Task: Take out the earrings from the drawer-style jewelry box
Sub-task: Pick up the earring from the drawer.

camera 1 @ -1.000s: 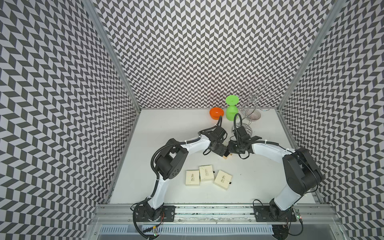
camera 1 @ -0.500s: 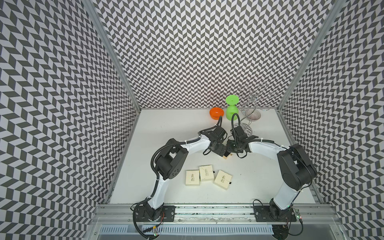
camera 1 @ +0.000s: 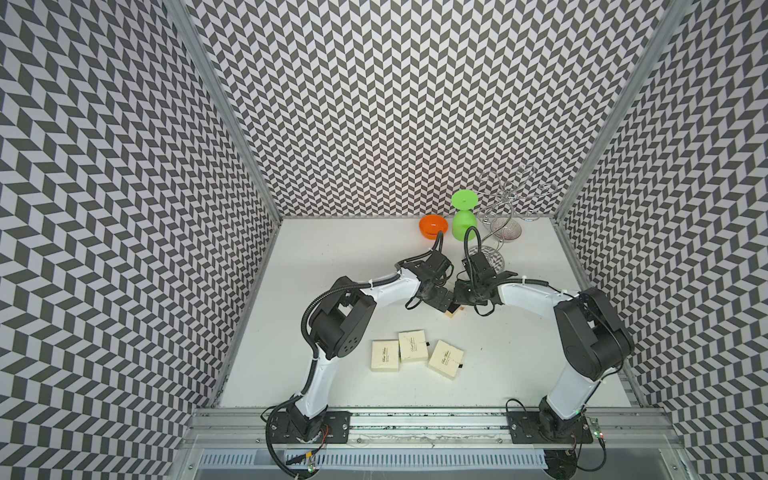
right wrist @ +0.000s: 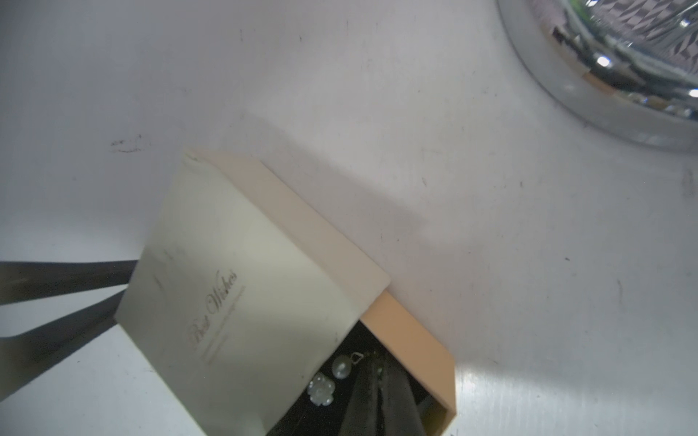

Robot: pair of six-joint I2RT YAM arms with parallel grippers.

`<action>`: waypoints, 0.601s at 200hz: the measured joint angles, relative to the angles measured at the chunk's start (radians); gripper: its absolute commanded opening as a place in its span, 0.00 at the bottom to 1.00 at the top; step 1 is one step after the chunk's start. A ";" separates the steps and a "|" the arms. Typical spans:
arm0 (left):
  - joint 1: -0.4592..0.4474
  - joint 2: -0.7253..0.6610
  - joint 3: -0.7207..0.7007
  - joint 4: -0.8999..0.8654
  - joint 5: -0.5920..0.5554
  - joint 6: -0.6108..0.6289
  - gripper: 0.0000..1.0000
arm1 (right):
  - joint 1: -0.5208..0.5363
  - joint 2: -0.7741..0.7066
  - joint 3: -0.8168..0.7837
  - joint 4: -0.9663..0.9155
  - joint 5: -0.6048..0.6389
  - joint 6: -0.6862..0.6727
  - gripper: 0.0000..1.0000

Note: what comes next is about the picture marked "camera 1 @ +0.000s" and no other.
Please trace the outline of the cream drawer jewelry box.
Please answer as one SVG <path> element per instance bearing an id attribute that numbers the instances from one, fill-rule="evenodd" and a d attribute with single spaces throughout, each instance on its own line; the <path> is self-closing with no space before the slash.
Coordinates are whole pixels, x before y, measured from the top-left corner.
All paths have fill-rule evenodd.
<path id="1" fill-rule="evenodd" d="M 445 315 L 448 318 L 454 318 L 457 314 L 464 310 L 464 306 L 456 303 L 451 303 L 445 311 Z"/>

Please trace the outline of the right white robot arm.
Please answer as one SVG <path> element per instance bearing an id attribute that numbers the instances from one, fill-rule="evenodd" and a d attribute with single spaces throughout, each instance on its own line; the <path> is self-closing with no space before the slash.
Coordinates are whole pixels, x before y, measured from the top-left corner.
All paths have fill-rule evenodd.
<path id="1" fill-rule="evenodd" d="M 503 305 L 523 309 L 555 322 L 566 366 L 555 386 L 540 401 L 538 434 L 561 443 L 582 430 L 584 408 L 602 381 L 622 370 L 634 341 L 608 296 L 596 287 L 571 295 L 549 282 L 498 273 L 482 253 L 475 227 L 466 230 L 462 263 L 467 274 L 454 287 L 453 302 L 476 312 Z"/>

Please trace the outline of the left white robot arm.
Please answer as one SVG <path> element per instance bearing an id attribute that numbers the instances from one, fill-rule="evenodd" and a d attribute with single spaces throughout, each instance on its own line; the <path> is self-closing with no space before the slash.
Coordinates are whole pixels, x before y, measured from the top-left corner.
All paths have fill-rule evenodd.
<path id="1" fill-rule="evenodd" d="M 342 276 L 310 302 L 300 323 L 312 350 L 307 379 L 299 392 L 263 413 L 284 410 L 299 423 L 322 418 L 338 363 L 359 345 L 378 307 L 403 301 L 408 310 L 426 304 L 446 312 L 453 299 L 446 287 L 453 264 L 443 254 L 443 244 L 444 233 L 439 232 L 429 250 L 398 261 L 391 276 L 366 282 Z"/>

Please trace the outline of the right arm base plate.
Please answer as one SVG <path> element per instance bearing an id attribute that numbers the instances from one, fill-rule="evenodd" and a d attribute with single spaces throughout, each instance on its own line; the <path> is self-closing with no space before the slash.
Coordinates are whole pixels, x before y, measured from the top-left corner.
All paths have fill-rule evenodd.
<path id="1" fill-rule="evenodd" d="M 578 446 L 595 440 L 587 419 L 581 415 L 568 420 L 549 411 L 510 412 L 506 416 L 514 444 Z"/>

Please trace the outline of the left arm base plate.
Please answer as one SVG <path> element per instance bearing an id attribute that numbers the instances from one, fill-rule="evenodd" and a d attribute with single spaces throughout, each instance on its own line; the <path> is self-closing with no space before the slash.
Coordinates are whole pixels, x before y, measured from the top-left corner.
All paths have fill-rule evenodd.
<path id="1" fill-rule="evenodd" d="M 309 418 L 298 410 L 277 412 L 267 421 L 266 437 L 278 444 L 346 444 L 349 438 L 351 413 L 323 411 Z"/>

